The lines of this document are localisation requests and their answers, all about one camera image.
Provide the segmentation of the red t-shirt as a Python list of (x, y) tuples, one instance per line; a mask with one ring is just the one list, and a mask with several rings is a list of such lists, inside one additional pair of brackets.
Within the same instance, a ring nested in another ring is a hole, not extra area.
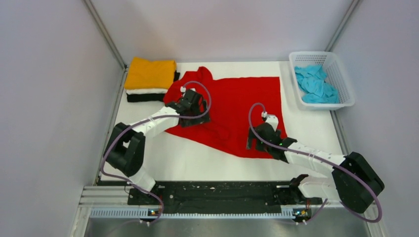
[(185, 128), (178, 125), (166, 130), (167, 133), (241, 158), (272, 158), (266, 152), (246, 149), (248, 114), (254, 103), (262, 103), (269, 114), (278, 118), (281, 137), (287, 136), (282, 116), (279, 77), (214, 80), (210, 70), (199, 67), (196, 71), (187, 71), (180, 80), (174, 82), (164, 96), (164, 102), (177, 101), (181, 97), (180, 88), (189, 81), (198, 81), (205, 88), (194, 83), (187, 85), (187, 88), (195, 88), (205, 99), (211, 97), (210, 122)]

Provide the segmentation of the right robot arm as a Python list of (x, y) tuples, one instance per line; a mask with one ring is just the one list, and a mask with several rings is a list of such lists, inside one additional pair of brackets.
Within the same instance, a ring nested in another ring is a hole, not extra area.
[(322, 178), (306, 175), (299, 179), (290, 189), (290, 198), (295, 203), (304, 203), (312, 197), (327, 198), (362, 214), (385, 188), (384, 182), (360, 153), (334, 155), (306, 146), (294, 138), (282, 139), (280, 131), (275, 131), (266, 122), (249, 127), (247, 149), (252, 147), (275, 160), (323, 175)]

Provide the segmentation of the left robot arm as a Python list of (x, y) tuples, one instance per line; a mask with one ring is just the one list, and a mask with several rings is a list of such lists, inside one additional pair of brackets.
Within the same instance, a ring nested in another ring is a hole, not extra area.
[(128, 184), (140, 188), (139, 196), (146, 204), (158, 199), (156, 181), (143, 166), (146, 141), (166, 130), (190, 127), (210, 121), (212, 98), (205, 99), (194, 89), (185, 89), (177, 101), (166, 103), (156, 113), (131, 125), (114, 126), (101, 165), (108, 163), (119, 170)]

